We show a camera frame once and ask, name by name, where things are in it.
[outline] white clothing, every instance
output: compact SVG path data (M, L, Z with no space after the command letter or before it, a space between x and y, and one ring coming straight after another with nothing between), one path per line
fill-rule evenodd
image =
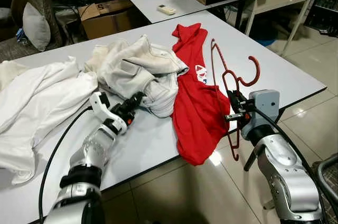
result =
M34 175L32 148L75 113L97 88L95 73L79 73L75 58L30 69L0 92L0 167L13 184Z
M124 99L143 92L141 105L157 117L172 114L177 76L188 70L172 50L150 44L146 35L132 45L119 39L109 46L96 46L84 68L95 71L106 90Z
M27 71L28 67L14 61L3 61L0 63L0 91L3 90L18 75Z

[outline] red t-shirt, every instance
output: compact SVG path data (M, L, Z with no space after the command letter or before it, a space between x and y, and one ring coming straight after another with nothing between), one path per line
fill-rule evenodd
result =
M205 67L202 47L207 34L200 23L189 27L178 25L173 32L173 36L179 39L173 51L190 68L178 77L179 92L174 104L173 124L179 153L193 165L203 164L229 130L222 115L230 112L229 100L218 86L207 86L201 82L203 75L199 78L196 73Z

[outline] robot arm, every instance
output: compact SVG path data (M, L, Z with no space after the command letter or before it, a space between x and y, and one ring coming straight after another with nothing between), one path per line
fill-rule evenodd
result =
M105 223L100 202L101 176L114 141L133 122L134 109L143 96L138 92L109 111L106 94L93 93L89 100L102 124L86 137L70 158L68 175L61 179L61 191L45 220L46 224Z
M226 116L226 120L238 120L242 137L254 146L244 170L249 171L257 158L258 167L270 186L273 199L265 208L275 207L281 223L321 223L320 196L301 158L286 139L275 133L270 123L255 112L259 109L276 120L279 93L256 91L249 95L249 100L235 91L228 91L228 96L237 114Z

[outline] remote control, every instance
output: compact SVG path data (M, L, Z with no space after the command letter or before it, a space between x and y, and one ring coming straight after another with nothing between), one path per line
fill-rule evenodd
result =
M173 8L165 6L165 5L158 6L157 10L161 11L162 13L165 13L167 15L172 15L172 14L176 13L176 9L173 9Z

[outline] gray pillow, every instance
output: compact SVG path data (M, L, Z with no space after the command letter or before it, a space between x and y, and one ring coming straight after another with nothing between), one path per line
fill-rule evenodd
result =
M51 40L48 22L29 2L23 11L23 31L39 51L44 51Z

